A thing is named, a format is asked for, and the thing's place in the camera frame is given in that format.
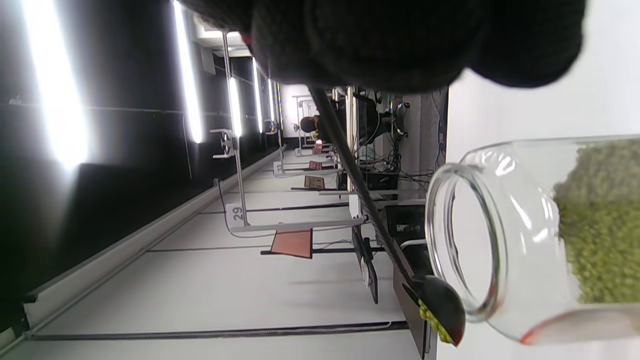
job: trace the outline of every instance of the desk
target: desk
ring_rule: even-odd
[[[349,88],[347,91],[346,104],[347,109],[352,111],[347,111],[347,144],[351,150],[353,150],[354,144],[357,143],[355,139],[358,138],[358,129],[360,128],[357,123],[357,111],[355,110],[355,106],[353,101],[351,100],[352,89]],[[411,159],[409,163],[403,163],[405,166],[405,170],[411,174],[421,173],[422,168],[429,169],[432,166],[435,156],[433,158],[429,157],[428,151],[425,149],[429,147],[433,147],[433,145],[437,145],[437,133],[436,131],[428,131],[429,129],[435,130],[437,128],[437,124],[439,121],[439,116],[437,112],[437,105],[431,102],[433,98],[431,96],[424,95],[416,95],[412,97],[412,102],[416,105],[415,107],[411,107],[407,113],[405,114],[404,120],[406,126],[412,126],[412,136],[409,139],[403,140],[404,146],[401,150],[401,153],[406,155],[405,159]],[[427,111],[421,111],[421,105],[425,105],[425,108],[433,107],[433,113],[431,116],[427,114]],[[437,146],[435,146],[434,153],[438,152]],[[351,181],[348,181],[348,189],[351,189]],[[402,189],[402,190],[382,190],[382,191],[371,191],[371,193],[410,193],[412,195],[418,195],[418,192],[414,189]],[[424,207],[424,199],[411,199],[411,200],[402,200],[401,202],[404,205],[410,205],[415,202],[418,202],[419,206]],[[349,195],[349,211],[352,217],[361,217],[362,216],[362,206],[360,203],[360,198],[357,195]],[[356,253],[358,254],[358,258],[362,256],[363,250],[360,249],[357,242],[357,236],[353,237],[354,248],[356,248]],[[394,239],[398,245],[400,244],[400,239]],[[410,273],[413,273],[416,269],[414,268],[414,264],[411,264],[412,270]],[[372,292],[374,301],[377,303],[377,290],[375,287],[376,281],[376,271],[373,268],[371,262],[367,260],[367,256],[364,256],[364,263],[362,264],[362,270],[364,273],[364,277],[368,279],[370,285],[369,289]],[[417,306],[415,305],[412,298],[405,292],[403,288],[403,276],[401,273],[394,268],[393,271],[393,287],[396,297],[398,299],[398,303],[403,310],[404,317],[409,325],[411,330],[412,338],[416,345],[417,355],[422,356],[423,359],[435,360],[437,357],[437,334],[431,330],[429,324],[420,317]]]
[[[465,72],[450,88],[447,161],[495,142],[523,138],[640,133],[640,3],[589,2],[586,43],[570,73],[553,85],[513,90]],[[474,237],[454,226],[461,257]],[[469,274],[470,281],[476,274]],[[438,347],[438,360],[636,360],[640,340],[524,347],[485,324],[467,324],[459,348]]]

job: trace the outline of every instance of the white wall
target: white wall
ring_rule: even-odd
[[[280,85],[280,98],[282,101],[282,116],[284,121],[284,136],[286,138],[298,137],[298,132],[293,131],[293,124],[298,123],[298,107],[294,96],[308,96],[311,99],[306,85]]]
[[[480,145],[522,138],[640,133],[639,20],[637,1],[590,1],[578,62],[565,78],[544,88],[508,89],[464,73],[450,92],[447,159],[458,161]],[[487,325],[469,325],[460,348],[438,349],[438,360],[478,356],[631,360],[640,359],[640,340],[523,347]]]

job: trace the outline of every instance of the jar opening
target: jar opening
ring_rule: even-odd
[[[504,276],[504,235],[497,208],[475,170],[447,164],[432,178],[426,229],[435,275],[460,296],[467,318],[491,316]]]

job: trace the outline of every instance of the electrical cable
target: electrical cable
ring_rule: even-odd
[[[445,96],[448,97],[449,96],[449,88],[443,88],[438,90],[438,95],[439,95],[439,99],[442,100],[442,92],[445,93]],[[438,107],[438,102],[436,102],[435,98],[433,97],[433,93],[431,93],[431,100],[433,101],[433,106],[436,108],[436,112],[438,113],[438,155],[435,158],[434,164],[433,164],[433,170],[435,171],[438,168],[438,160],[440,159],[440,157],[442,156],[443,158],[446,159],[446,153],[444,151],[441,150],[442,146],[445,145],[444,143],[447,141],[447,139],[444,136],[444,133],[442,132],[442,117],[443,114],[440,113],[440,108]]]
[[[256,329],[256,330],[222,330],[222,331],[177,331],[177,332],[125,332],[120,334],[84,334],[84,335],[35,335],[33,339],[37,341],[89,341],[89,340],[184,340],[184,339],[206,339],[206,338],[247,338],[257,336],[287,336],[287,335],[310,335],[310,334],[331,334],[345,332],[367,332],[389,329],[398,323],[406,322],[377,322],[380,325],[367,324],[346,324],[338,327],[297,327],[284,329]]]
[[[235,237],[235,238],[239,238],[239,239],[255,239],[255,238],[263,238],[265,236],[271,236],[273,235],[273,233],[268,233],[268,234],[260,234],[260,235],[253,235],[253,236],[242,236],[242,235],[236,235],[231,231],[231,228],[229,227],[229,223],[227,222],[227,207],[225,206],[225,199],[222,197],[222,187],[221,187],[222,182],[218,179],[218,193],[220,194],[220,202],[222,203],[222,210],[224,211],[224,216],[225,216],[225,226],[227,227],[227,231],[229,232],[229,234],[231,234],[231,236]]]
[[[358,146],[358,148],[353,152],[354,154],[357,154],[358,151],[360,151],[360,149],[362,149],[363,147],[367,146],[367,143],[370,142],[373,139],[373,136],[378,132],[378,129],[380,128],[380,123],[382,122],[382,118],[380,118],[380,113],[378,112],[378,109],[376,109],[376,114],[378,115],[378,124],[376,125],[376,129],[373,131],[373,134],[371,134],[371,136],[367,139],[367,141],[364,142],[363,145],[360,145],[360,139],[358,139],[358,145],[360,145],[360,146]]]
[[[328,248],[329,246],[332,246],[332,245],[345,244],[345,243],[353,244],[350,240],[338,240],[338,241],[333,241],[331,243],[328,243],[325,246],[321,247],[320,249],[323,250],[323,249],[326,249],[326,248]]]
[[[390,133],[387,133],[387,134],[389,135],[390,142],[393,145],[393,148],[389,151],[389,153],[383,158],[378,158],[374,160],[365,160],[364,163],[362,163],[362,165],[373,165],[373,164],[384,162],[387,166],[387,169],[385,171],[399,169],[401,165],[401,159],[402,159],[402,155],[399,153],[399,142],[395,141],[393,136]]]
[[[399,172],[387,172],[387,171],[363,171],[363,174],[379,174],[379,175],[402,175],[406,177],[421,177],[421,176],[433,176],[433,172],[428,174],[408,174],[404,171]]]
[[[371,220],[376,233],[381,235],[382,244],[384,245],[387,254],[389,254],[389,258],[395,264],[396,268],[402,275],[407,285],[409,285],[409,287],[413,289],[413,280],[408,271],[410,265],[406,262],[404,256],[400,255],[400,248],[393,241],[391,235],[389,234],[389,231],[385,227],[384,222],[380,218],[380,214],[378,213],[376,204],[374,203],[373,198],[369,193],[369,189],[367,188],[367,184],[365,183],[362,174],[360,173],[360,168],[356,164],[354,157],[351,155],[349,145],[347,144],[344,133],[341,130],[340,122],[335,112],[332,110],[329,99],[327,98],[322,88],[309,86],[309,92],[313,100],[315,101],[321,116],[323,116],[324,121],[326,121],[325,126],[329,138],[331,139],[336,151],[340,155],[342,166],[347,172],[347,175],[351,178],[351,182],[355,186],[356,192],[358,193],[358,196],[362,201],[365,214]]]
[[[218,193],[220,194],[220,202],[222,202],[222,208],[225,215],[225,226],[227,227],[227,231],[229,232],[229,234],[231,234],[233,237],[240,238],[240,239],[255,239],[255,238],[262,238],[265,236],[274,235],[274,233],[260,234],[260,235],[253,235],[253,236],[241,236],[241,235],[234,234],[231,231],[231,228],[229,227],[229,223],[227,222],[227,207],[225,206],[225,199],[223,199],[222,197],[222,189],[220,188],[220,181],[218,181]],[[351,229],[351,226],[345,225],[345,226],[337,226],[337,227],[327,227],[323,229],[313,229],[313,231],[320,232],[320,231],[331,231],[331,230],[342,230],[342,229]]]
[[[398,180],[411,181],[412,183],[416,183],[416,184],[418,184],[418,185],[419,185],[419,186],[424,190],[424,192],[425,192],[425,193],[427,192],[427,188],[425,188],[425,187],[424,187],[424,185],[423,185],[422,183],[420,183],[420,182],[418,182],[418,181],[416,181],[416,180],[413,180],[413,179],[407,179],[407,178],[403,178],[403,177],[398,178]]]

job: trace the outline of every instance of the metal pole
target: metal pole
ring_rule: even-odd
[[[296,113],[298,114],[298,143],[300,145],[300,151],[302,151],[302,138],[300,137],[300,108],[300,102],[296,100]]]
[[[351,86],[351,96],[353,96],[353,92],[355,91],[354,87]],[[353,111],[353,113],[351,114],[352,118],[353,118],[353,148],[351,149],[351,152],[353,152],[353,154],[356,157],[356,164],[360,164],[360,157],[358,154],[355,154],[354,151],[356,149],[358,149],[360,147],[360,116],[358,114],[358,99],[356,99],[355,97],[353,97],[351,99],[351,111]]]
[[[336,102],[336,105],[337,105],[336,110],[337,110],[337,108],[339,108],[339,107],[340,107],[340,106],[338,105],[338,100],[340,99],[340,93],[338,93],[338,88],[332,88],[332,89],[331,89],[331,97],[332,97],[333,101],[335,101],[335,102]],[[334,158],[335,158],[335,161],[338,163],[338,168],[339,168],[339,169],[342,169],[342,163],[340,163],[340,156],[338,155],[338,152],[337,152],[337,151],[334,151],[334,152],[333,152],[333,156],[334,156]],[[335,177],[335,187],[336,187],[336,188],[338,188],[339,181],[340,181],[340,176],[336,176],[336,177]]]
[[[342,164],[344,165],[347,174],[353,177],[352,180],[354,182],[354,185],[356,185],[355,187],[360,193],[366,213],[371,219],[374,228],[376,229],[376,234],[381,234],[382,244],[387,250],[389,258],[395,264],[398,271],[402,275],[404,281],[406,281],[407,284],[412,285],[413,274],[410,273],[411,266],[409,265],[409,262],[407,262],[406,258],[402,255],[400,246],[391,238],[387,227],[378,215],[376,204],[371,198],[371,194],[367,189],[367,183],[365,183],[364,179],[362,178],[362,173],[352,155],[350,154],[349,146],[344,137],[342,137],[344,133],[340,128],[340,121],[338,120],[338,116],[336,116],[335,114],[335,110],[333,110],[333,106],[331,106],[329,99],[326,98],[326,93],[322,88],[314,88],[310,86],[309,92],[311,93],[311,96],[314,97],[320,113],[326,114],[327,117],[330,117],[330,119],[325,119],[327,120],[327,132],[330,138],[333,140],[333,145],[336,148],[336,151],[343,155],[344,159],[342,159]]]
[[[282,149],[282,129],[278,129],[278,151],[280,151],[280,162],[284,164],[284,150]]]
[[[276,81],[276,95],[278,96],[278,119],[280,126],[284,130],[284,122],[282,121],[282,98],[280,97],[280,83]]]
[[[344,107],[346,112],[346,125],[347,125],[347,146],[349,152],[353,152],[353,137],[356,136],[353,132],[353,86],[347,87],[347,92],[344,97]],[[351,184],[351,177],[347,177],[347,190],[353,191],[353,185]]]
[[[351,220],[327,220],[327,221],[309,221],[309,222],[289,222],[284,224],[269,224],[269,225],[250,225],[242,227],[231,227],[232,233],[249,233],[252,231],[286,231],[286,230],[300,230],[300,229],[317,229],[320,227],[351,227],[364,224],[364,219],[351,219]]]
[[[227,73],[227,93],[229,96],[229,113],[231,113],[231,127],[233,128],[233,106],[231,104],[231,87],[229,84],[231,83],[231,61],[229,61],[229,44],[227,39],[228,33],[225,31],[222,36],[222,45],[223,45],[223,54],[225,55],[225,72]],[[246,200],[244,199],[244,186],[242,184],[242,163],[240,161],[240,137],[234,134],[234,140],[236,143],[236,168],[238,173],[238,190],[240,190],[240,201],[242,205],[242,211],[245,214],[243,216],[244,226],[249,226],[249,222],[246,219]]]
[[[184,123],[184,115],[182,116],[182,134],[184,134],[184,148],[187,150],[187,165],[189,166],[189,178],[193,179],[191,173],[191,159],[189,158],[189,140],[187,139],[187,127]]]

